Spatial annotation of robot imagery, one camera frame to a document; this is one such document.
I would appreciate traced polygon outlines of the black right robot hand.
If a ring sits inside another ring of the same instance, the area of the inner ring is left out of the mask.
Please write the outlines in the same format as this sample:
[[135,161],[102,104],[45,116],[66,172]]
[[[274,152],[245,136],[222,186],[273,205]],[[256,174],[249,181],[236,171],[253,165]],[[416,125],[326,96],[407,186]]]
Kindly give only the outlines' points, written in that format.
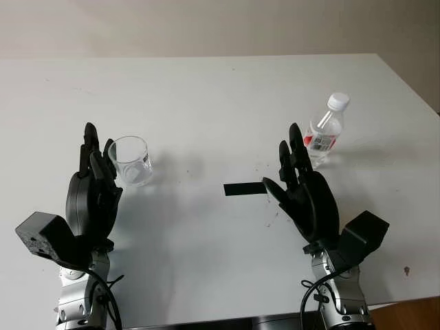
[[286,189],[268,177],[262,182],[306,240],[303,252],[334,249],[339,239],[338,207],[326,179],[313,169],[296,123],[289,128],[289,141],[279,144],[279,160],[278,173]]

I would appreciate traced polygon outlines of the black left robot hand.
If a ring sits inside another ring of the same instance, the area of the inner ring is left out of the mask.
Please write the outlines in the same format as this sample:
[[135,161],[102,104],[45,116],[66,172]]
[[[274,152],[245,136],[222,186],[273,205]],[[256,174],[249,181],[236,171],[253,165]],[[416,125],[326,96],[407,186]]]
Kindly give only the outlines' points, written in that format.
[[116,168],[109,157],[112,139],[100,150],[96,127],[85,125],[80,146],[79,170],[69,183],[66,201],[67,224],[73,235],[90,250],[110,252],[111,233],[123,189],[116,186]]

